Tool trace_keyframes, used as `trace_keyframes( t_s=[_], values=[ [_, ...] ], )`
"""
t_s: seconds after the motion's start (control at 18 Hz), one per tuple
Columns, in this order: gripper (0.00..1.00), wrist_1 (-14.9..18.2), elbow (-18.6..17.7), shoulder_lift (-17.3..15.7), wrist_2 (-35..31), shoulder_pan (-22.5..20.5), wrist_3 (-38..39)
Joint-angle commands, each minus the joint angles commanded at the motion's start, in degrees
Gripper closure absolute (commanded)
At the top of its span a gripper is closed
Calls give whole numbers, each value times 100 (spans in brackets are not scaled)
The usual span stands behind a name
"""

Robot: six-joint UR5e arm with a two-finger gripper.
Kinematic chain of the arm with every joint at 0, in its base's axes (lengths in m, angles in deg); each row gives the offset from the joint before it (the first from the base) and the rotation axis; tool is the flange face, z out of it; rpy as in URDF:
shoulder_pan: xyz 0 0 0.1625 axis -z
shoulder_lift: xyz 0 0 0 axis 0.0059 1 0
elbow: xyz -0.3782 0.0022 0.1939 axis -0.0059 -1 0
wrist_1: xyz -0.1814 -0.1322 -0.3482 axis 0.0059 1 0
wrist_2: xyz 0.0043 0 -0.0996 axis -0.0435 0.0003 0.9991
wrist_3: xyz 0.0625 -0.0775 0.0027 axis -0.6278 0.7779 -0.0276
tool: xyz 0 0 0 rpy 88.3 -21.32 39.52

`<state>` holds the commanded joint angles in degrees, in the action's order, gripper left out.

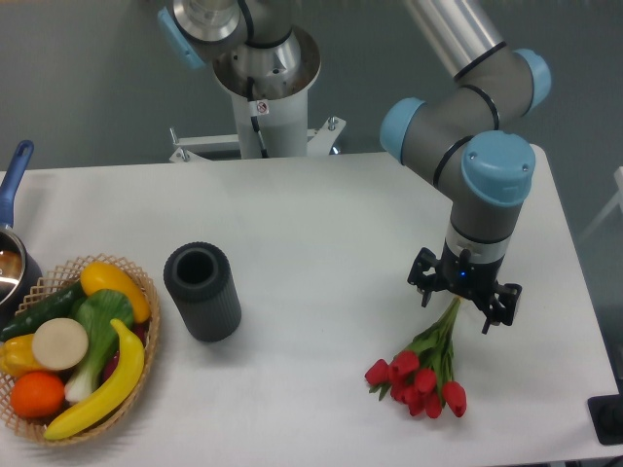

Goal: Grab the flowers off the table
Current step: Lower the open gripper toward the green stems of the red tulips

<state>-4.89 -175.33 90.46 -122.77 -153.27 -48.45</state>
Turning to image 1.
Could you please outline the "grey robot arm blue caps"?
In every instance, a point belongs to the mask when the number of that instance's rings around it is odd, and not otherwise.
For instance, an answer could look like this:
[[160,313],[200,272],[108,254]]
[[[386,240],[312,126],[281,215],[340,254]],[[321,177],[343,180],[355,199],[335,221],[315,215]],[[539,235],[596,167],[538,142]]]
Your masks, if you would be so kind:
[[[409,1],[406,9],[454,78],[429,104],[405,98],[381,125],[382,147],[452,204],[440,255],[423,249],[408,280],[425,299],[449,291],[471,301],[487,326],[511,325],[522,289],[498,271],[530,193],[535,154],[504,126],[551,89],[541,56],[510,50],[475,1]],[[169,1],[158,23],[189,67],[210,64],[230,95],[246,159],[308,156],[308,91],[320,69],[313,38],[287,1]]]

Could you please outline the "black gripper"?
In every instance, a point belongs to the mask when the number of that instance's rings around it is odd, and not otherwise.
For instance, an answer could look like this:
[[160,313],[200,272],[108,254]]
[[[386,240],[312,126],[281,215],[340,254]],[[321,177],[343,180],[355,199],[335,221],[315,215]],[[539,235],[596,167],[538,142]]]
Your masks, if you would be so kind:
[[407,282],[418,289],[422,307],[427,307],[437,290],[449,291],[471,301],[487,300],[483,310],[483,335],[492,326],[511,326],[523,292],[522,286],[497,283],[501,258],[494,262],[474,263],[472,257],[469,250],[454,253],[445,244],[438,264],[435,254],[428,248],[422,248],[412,264]]

